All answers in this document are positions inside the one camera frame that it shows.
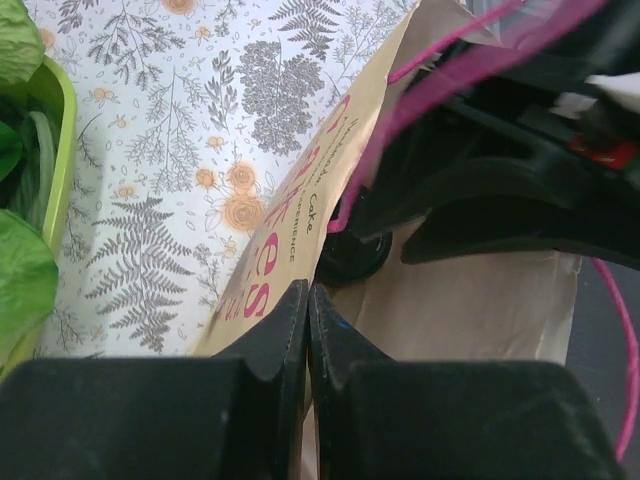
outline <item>gray floor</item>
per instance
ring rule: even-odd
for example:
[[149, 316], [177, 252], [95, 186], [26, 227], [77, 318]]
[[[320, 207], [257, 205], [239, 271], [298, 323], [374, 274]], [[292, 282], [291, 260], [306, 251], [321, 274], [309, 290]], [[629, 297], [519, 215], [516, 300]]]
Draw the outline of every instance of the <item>gray floor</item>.
[[[610, 267], [640, 334], [640, 272]], [[587, 260], [580, 274], [567, 366], [593, 398], [615, 442], [624, 412], [625, 341], [613, 301]], [[640, 480], [640, 421], [636, 425], [624, 462], [629, 480]]]

